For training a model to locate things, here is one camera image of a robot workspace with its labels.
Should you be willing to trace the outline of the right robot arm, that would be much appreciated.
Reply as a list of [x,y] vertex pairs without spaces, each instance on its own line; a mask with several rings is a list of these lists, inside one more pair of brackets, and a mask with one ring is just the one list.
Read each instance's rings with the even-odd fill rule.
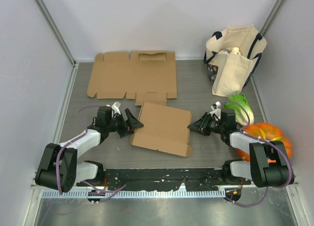
[[235,183],[239,177],[252,181],[257,187],[285,187],[294,183],[294,173],[285,146],[281,141],[267,141],[237,129],[236,115],[231,109],[222,109],[220,118],[213,112],[205,113],[188,125],[191,131],[209,136],[220,135],[228,146],[250,156],[249,161],[226,161],[222,171],[226,184]]

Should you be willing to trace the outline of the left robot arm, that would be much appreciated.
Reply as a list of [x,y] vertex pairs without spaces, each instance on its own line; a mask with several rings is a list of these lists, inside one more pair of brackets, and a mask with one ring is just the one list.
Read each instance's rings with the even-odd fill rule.
[[119,102],[99,106],[92,124],[81,134],[60,144],[47,144],[37,168],[35,183],[60,194],[69,192],[77,183],[100,186],[105,179],[103,165],[95,161],[79,164],[78,158],[100,145],[110,133],[116,132],[125,137],[144,127],[129,109],[122,114],[119,106]]

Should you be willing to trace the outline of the brown cardboard box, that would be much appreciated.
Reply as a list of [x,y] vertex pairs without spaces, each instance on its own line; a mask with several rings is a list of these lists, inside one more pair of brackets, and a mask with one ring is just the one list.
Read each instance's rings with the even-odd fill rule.
[[189,142],[192,112],[165,105],[143,102],[139,121],[144,125],[131,136],[133,146],[178,155],[191,156]]

